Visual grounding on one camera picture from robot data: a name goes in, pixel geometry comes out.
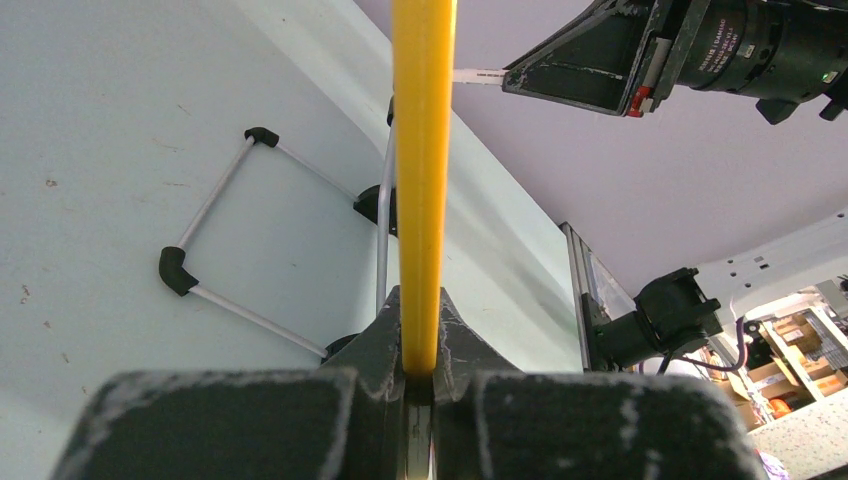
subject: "black camera housing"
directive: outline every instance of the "black camera housing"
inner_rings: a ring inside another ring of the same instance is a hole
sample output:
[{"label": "black camera housing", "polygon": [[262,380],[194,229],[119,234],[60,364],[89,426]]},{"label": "black camera housing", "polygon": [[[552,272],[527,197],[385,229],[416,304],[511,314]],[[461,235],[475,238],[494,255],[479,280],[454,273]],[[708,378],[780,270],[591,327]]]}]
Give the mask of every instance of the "black camera housing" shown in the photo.
[{"label": "black camera housing", "polygon": [[617,116],[675,85],[760,99],[772,124],[804,102],[848,108],[848,0],[596,0],[506,67],[503,91]]}]

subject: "shelf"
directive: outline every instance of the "shelf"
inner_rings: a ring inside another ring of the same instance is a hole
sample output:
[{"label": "shelf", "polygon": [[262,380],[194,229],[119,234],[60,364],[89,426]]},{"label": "shelf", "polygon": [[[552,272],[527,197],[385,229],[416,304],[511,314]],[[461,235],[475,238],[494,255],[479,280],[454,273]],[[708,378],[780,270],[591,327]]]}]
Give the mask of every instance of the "shelf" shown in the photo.
[{"label": "shelf", "polygon": [[816,401],[824,400],[824,394],[821,393],[816,384],[807,374],[807,371],[804,370],[803,365],[798,361],[795,355],[792,354],[792,351],[789,350],[789,346],[786,345],[786,342],[783,341],[780,335],[774,330],[774,327],[769,322],[763,322],[763,328],[768,332],[771,337],[772,342],[777,347],[780,356],[783,357],[784,361],[789,364],[789,367],[795,372],[795,375],[801,381],[801,384],[804,388],[807,389],[808,392],[813,396]]}]

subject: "yellow rod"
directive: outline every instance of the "yellow rod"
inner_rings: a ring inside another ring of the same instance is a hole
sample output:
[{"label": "yellow rod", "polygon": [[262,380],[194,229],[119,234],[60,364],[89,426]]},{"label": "yellow rod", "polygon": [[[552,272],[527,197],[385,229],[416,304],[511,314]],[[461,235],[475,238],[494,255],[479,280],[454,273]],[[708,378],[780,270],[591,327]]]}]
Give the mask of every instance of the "yellow rod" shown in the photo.
[{"label": "yellow rod", "polygon": [[407,375],[436,368],[455,0],[393,0],[401,342]]}]

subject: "dust specks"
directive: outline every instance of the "dust specks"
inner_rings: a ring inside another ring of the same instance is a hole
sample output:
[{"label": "dust specks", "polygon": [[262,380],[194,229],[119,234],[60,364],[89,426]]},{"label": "dust specks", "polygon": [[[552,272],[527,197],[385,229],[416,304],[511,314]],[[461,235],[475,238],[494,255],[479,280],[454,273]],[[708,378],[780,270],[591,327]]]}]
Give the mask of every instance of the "dust specks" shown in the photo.
[{"label": "dust specks", "polygon": [[626,423],[621,428],[621,441],[624,443],[624,449],[630,450],[633,446],[633,439],[639,433],[637,423],[639,422],[639,412],[636,410],[636,401],[628,398],[621,404],[621,416],[624,417]]},{"label": "dust specks", "polygon": [[162,141],[159,140],[158,138],[152,138],[151,140],[153,140],[153,143],[156,144],[157,146],[162,147],[162,148],[166,148],[166,149],[168,149],[168,150],[170,150],[174,153],[176,153],[180,150],[184,150],[181,147],[175,147],[173,145],[168,145],[168,144],[162,143]]},{"label": "dust specks", "polygon": [[662,454],[656,450],[648,450],[648,461],[645,464],[645,480],[657,480],[660,478],[660,461]]}]

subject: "cable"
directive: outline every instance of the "cable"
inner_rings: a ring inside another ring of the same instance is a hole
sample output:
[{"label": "cable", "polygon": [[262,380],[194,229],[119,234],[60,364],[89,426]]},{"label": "cable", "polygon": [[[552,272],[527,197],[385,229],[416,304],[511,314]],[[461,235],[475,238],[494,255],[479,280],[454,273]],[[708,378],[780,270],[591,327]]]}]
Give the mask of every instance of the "cable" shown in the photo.
[{"label": "cable", "polygon": [[453,83],[472,83],[477,85],[502,85],[507,70],[487,70],[479,68],[458,68],[453,71]]},{"label": "cable", "polygon": [[310,352],[320,355],[321,358],[326,358],[327,356],[327,350],[319,347],[318,345],[310,342],[309,340],[301,337],[300,335],[292,332],[291,330],[283,328],[277,325],[276,323],[272,322],[271,320],[268,320],[267,318],[255,312],[252,312],[237,303],[227,300],[226,298],[218,295],[215,292],[209,291],[201,287],[200,285],[192,287],[189,292],[197,295],[198,297],[205,298],[206,300],[209,300],[210,302],[218,305],[219,307],[225,310],[229,310],[230,312],[235,313],[236,315],[246,320],[250,320],[251,322],[259,325],[260,327],[265,328],[266,330],[270,330],[276,333],[277,335],[285,338],[286,340],[300,345],[301,347],[309,350]]},{"label": "cable", "polygon": [[693,365],[698,365],[700,367],[709,368],[711,370],[717,370],[719,372],[736,372],[748,362],[748,346],[745,345],[745,325],[744,325],[745,317],[739,317],[736,320],[736,339],[737,339],[737,348],[739,349],[739,358],[736,360],[736,363],[729,367],[720,367],[718,365],[712,365],[710,363],[701,362],[699,360],[692,360],[691,358],[682,357],[678,360],[682,360],[684,362],[691,363]]},{"label": "cable", "polygon": [[391,223],[392,187],[395,182],[395,127],[389,129],[389,144],[386,146],[386,161],[383,178],[377,196],[377,314],[386,303],[386,278],[389,275],[389,224]]},{"label": "cable", "polygon": [[336,182],[335,180],[333,180],[332,178],[330,178],[330,176],[329,176],[329,175],[327,175],[326,173],[322,172],[321,170],[319,170],[319,169],[318,169],[317,167],[315,167],[314,165],[312,165],[312,164],[310,164],[310,163],[307,163],[305,160],[303,160],[303,159],[301,159],[300,157],[298,157],[297,155],[295,155],[295,154],[294,154],[291,150],[289,150],[288,148],[284,147],[282,143],[278,143],[278,144],[277,144],[277,148],[279,148],[280,150],[282,150],[282,151],[283,151],[283,153],[285,153],[286,155],[288,155],[289,157],[291,157],[291,158],[292,158],[294,161],[296,161],[297,163],[299,163],[299,164],[303,165],[304,167],[306,167],[306,169],[307,169],[307,170],[309,170],[310,172],[312,172],[312,173],[314,173],[315,175],[317,175],[319,178],[321,178],[321,180],[324,180],[325,182],[327,182],[327,183],[328,183],[328,184],[330,184],[331,186],[335,187],[335,189],[336,189],[336,190],[338,190],[338,191],[340,191],[340,192],[344,193],[345,195],[347,195],[347,197],[348,197],[348,198],[350,198],[351,200],[356,200],[356,195],[354,195],[354,194],[353,194],[353,192],[351,192],[351,191],[350,191],[350,190],[348,190],[347,188],[343,187],[343,186],[342,186],[342,184],[340,184],[340,183]]},{"label": "cable", "polygon": [[674,358],[674,352],[669,352],[668,355],[663,358],[663,363],[660,364],[660,369],[657,370],[657,375],[665,375],[665,371],[668,370],[668,366],[671,364],[671,360]]}]

